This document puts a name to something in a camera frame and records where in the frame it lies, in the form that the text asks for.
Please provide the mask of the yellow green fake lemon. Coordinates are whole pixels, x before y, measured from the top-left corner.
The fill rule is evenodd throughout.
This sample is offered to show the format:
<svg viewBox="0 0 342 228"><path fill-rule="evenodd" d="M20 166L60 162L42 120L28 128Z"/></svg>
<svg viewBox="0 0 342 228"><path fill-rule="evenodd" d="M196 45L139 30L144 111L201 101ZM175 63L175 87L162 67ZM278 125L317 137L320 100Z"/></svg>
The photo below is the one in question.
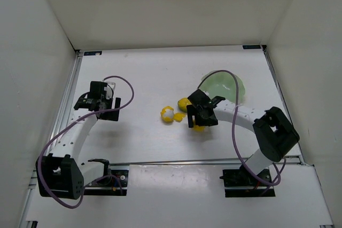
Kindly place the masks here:
<svg viewBox="0 0 342 228"><path fill-rule="evenodd" d="M181 110L182 112L187 112L187 106L191 105L190 101L188 100L188 98L181 98L178 102L177 102L177 106L179 108L179 110Z"/></svg>

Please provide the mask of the yellow fake pear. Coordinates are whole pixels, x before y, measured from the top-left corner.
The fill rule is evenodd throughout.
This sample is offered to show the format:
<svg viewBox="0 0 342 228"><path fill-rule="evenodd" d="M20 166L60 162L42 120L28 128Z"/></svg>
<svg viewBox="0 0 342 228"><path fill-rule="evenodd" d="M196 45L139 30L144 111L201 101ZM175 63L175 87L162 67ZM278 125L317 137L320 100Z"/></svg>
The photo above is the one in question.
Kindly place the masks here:
<svg viewBox="0 0 342 228"><path fill-rule="evenodd" d="M193 130L194 131L197 131L197 132L203 132L203 131L205 131L205 127L201 127L201 126L198 126L198 125L194 125L193 126Z"/></svg>

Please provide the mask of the peeled yellow white fake fruit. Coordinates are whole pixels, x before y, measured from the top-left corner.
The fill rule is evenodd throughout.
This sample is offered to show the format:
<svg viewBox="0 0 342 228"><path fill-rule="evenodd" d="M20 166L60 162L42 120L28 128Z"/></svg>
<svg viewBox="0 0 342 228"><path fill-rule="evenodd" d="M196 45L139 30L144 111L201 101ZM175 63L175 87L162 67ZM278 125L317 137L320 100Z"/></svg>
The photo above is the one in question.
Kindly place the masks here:
<svg viewBox="0 0 342 228"><path fill-rule="evenodd" d="M161 110L160 116L164 123L169 124L174 121L181 122L186 115L184 113L175 113L172 107L166 106Z"/></svg>

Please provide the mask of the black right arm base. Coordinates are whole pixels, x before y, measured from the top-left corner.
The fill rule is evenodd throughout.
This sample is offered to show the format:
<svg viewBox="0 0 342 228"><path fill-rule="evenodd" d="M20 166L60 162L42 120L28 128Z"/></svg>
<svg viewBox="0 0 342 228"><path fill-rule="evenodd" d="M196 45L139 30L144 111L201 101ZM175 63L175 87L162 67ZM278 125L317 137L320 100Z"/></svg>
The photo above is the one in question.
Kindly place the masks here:
<svg viewBox="0 0 342 228"><path fill-rule="evenodd" d="M273 188L260 183L247 171L242 169L223 169L220 179L223 180L226 198L275 197Z"/></svg>

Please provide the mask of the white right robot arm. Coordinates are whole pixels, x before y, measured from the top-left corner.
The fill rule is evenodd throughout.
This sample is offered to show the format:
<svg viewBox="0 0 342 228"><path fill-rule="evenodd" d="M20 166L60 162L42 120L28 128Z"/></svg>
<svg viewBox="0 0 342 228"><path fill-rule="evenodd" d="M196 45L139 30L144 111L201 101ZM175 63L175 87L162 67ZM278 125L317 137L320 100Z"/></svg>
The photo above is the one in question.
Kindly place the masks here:
<svg viewBox="0 0 342 228"><path fill-rule="evenodd" d="M266 111L236 105L221 96L209 98L200 89L189 97L187 108L188 126L193 128L211 127L220 121L232 124L232 141L236 154L238 151L235 126L242 127L254 133L259 149L247 161L242 162L241 169L256 177L270 165L278 163L300 140L300 136L283 111L273 106Z"/></svg>

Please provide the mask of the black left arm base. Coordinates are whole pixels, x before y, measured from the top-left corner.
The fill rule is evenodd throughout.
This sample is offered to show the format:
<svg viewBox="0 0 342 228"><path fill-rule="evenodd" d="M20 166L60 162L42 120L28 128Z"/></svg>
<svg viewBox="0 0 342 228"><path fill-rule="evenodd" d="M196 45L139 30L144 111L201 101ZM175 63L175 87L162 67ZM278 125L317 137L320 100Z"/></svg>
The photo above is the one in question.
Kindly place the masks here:
<svg viewBox="0 0 342 228"><path fill-rule="evenodd" d="M129 166L110 166L112 177L92 182L85 188L85 196L126 196Z"/></svg>

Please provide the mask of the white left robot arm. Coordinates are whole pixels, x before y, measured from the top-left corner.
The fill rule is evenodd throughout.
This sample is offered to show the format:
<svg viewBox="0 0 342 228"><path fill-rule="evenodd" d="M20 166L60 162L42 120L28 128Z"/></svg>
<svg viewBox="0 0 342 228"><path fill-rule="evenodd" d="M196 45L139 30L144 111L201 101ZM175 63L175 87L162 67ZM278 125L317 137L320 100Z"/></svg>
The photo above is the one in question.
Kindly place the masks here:
<svg viewBox="0 0 342 228"><path fill-rule="evenodd" d="M98 120L117 121L121 99L114 96L115 83L92 81L90 90L82 94L74 106L72 120L76 123L57 139L55 146L41 162L43 179L59 198L77 200L84 186L109 186L112 178L109 160L93 158L80 161L81 148Z"/></svg>

